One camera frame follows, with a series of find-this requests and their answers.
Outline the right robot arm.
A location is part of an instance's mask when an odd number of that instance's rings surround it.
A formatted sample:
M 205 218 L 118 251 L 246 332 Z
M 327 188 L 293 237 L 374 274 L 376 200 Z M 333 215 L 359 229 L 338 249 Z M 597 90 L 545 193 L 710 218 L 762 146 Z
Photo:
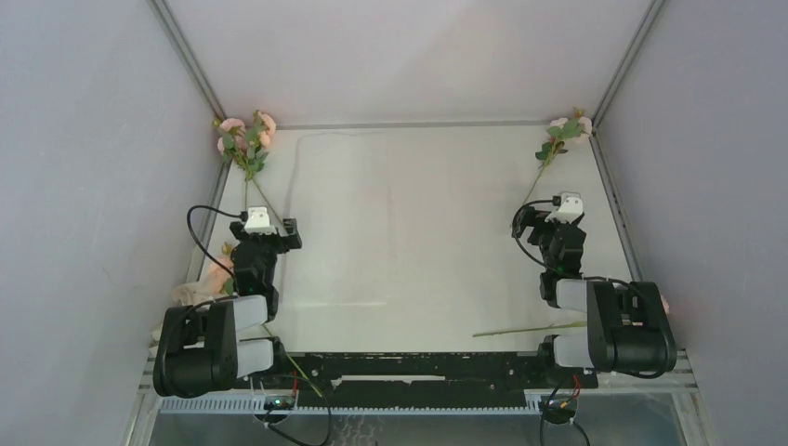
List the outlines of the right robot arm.
M 562 386 L 574 368 L 656 379 L 674 370 L 677 346 L 658 286 L 626 282 L 582 272 L 587 234 L 581 216 L 561 221 L 535 201 L 512 218 L 511 237 L 526 256 L 542 267 L 540 297 L 548 306 L 585 315 L 579 336 L 554 336 L 553 351 L 536 363 L 538 377 Z

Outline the pink flower two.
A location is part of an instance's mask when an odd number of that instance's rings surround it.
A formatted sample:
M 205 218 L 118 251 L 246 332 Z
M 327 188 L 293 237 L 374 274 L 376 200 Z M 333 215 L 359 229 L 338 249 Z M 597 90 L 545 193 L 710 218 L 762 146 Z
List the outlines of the pink flower two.
M 279 223 L 282 219 L 274 210 L 273 205 L 267 198 L 256 175 L 261 173 L 265 167 L 266 159 L 269 156 L 272 139 L 277 130 L 274 119 L 260 109 L 252 113 L 252 125 L 247 128 L 245 140 L 247 142 L 247 167 L 245 168 L 245 181 L 254 185 L 260 195 L 263 204 L 269 208 L 269 214 Z

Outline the pink flower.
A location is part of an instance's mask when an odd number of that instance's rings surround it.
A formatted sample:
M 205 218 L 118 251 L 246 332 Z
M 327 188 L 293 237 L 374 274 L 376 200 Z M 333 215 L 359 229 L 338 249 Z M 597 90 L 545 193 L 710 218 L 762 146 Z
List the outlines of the pink flower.
M 538 173 L 533 180 L 527 195 L 523 201 L 526 203 L 532 197 L 534 190 L 545 170 L 550 166 L 560 154 L 569 151 L 568 146 L 573 143 L 588 141 L 594 132 L 594 123 L 585 114 L 584 109 L 573 108 L 572 116 L 560 117 L 551 121 L 546 129 L 547 140 L 541 145 L 540 149 L 534 153 L 535 159 L 539 162 Z
M 232 292 L 232 279 L 227 269 L 230 272 L 233 270 L 230 252 L 237 244 L 238 242 L 223 242 L 220 247 L 220 256 L 217 258 L 218 263 L 213 261 L 208 262 L 208 260 L 206 260 L 209 265 L 204 268 L 204 271 L 200 276 L 200 289 L 202 290 L 200 293 L 210 296 L 222 296 Z M 261 327 L 267 333 L 267 337 L 275 337 L 274 333 L 266 324 L 263 324 Z M 283 355 L 289 361 L 289 364 L 285 367 L 287 373 L 299 375 L 303 378 L 309 378 L 309 374 L 304 372 L 304 370 L 300 367 L 300 365 L 298 365 L 298 363 L 289 353 L 284 352 Z
M 660 296 L 663 309 L 667 315 L 670 314 L 670 306 L 668 301 L 665 299 L 663 295 Z M 524 334 L 524 333 L 537 333 L 537 332 L 546 332 L 551 330 L 569 330 L 575 328 L 585 328 L 587 327 L 586 321 L 573 321 L 570 323 L 562 323 L 562 324 L 550 324 L 547 326 L 541 327 L 530 327 L 530 328 L 517 328 L 517 329 L 506 329 L 500 331 L 489 331 L 489 332 L 482 332 L 473 334 L 473 338 L 480 338 L 480 337 L 490 337 L 490 336 L 497 336 L 497 335 L 515 335 L 515 334 Z

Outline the white wrapping paper sheet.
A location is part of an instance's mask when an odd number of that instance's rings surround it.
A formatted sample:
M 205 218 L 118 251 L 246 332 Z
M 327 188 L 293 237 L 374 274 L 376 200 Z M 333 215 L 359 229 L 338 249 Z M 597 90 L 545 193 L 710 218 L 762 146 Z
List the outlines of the white wrapping paper sheet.
M 387 301 L 389 187 L 379 132 L 305 135 L 295 148 L 290 213 L 303 247 L 286 290 L 301 308 L 380 308 Z

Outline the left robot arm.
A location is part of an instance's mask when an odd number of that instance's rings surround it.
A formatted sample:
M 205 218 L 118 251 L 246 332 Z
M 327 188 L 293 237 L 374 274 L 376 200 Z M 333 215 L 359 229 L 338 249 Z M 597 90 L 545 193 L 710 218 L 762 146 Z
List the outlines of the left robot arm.
M 232 294 L 170 308 L 164 315 L 152 373 L 160 396 L 197 398 L 229 390 L 252 373 L 268 387 L 289 378 L 291 364 L 277 354 L 273 338 L 242 340 L 240 333 L 275 319 L 280 304 L 276 266 L 279 256 L 302 246 L 297 221 L 286 218 L 282 230 L 233 222 L 230 230 L 238 242 L 230 253 Z

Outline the pink flower one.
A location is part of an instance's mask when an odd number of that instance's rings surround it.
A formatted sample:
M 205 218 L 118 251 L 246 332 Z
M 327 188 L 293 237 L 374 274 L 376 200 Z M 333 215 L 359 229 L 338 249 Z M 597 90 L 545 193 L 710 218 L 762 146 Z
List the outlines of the pink flower one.
M 215 118 L 213 126 L 219 134 L 217 149 L 226 161 L 230 161 L 243 172 L 242 205 L 245 211 L 249 204 L 248 183 L 254 176 L 249 158 L 249 146 L 245 136 L 245 123 L 238 118 L 221 120 Z

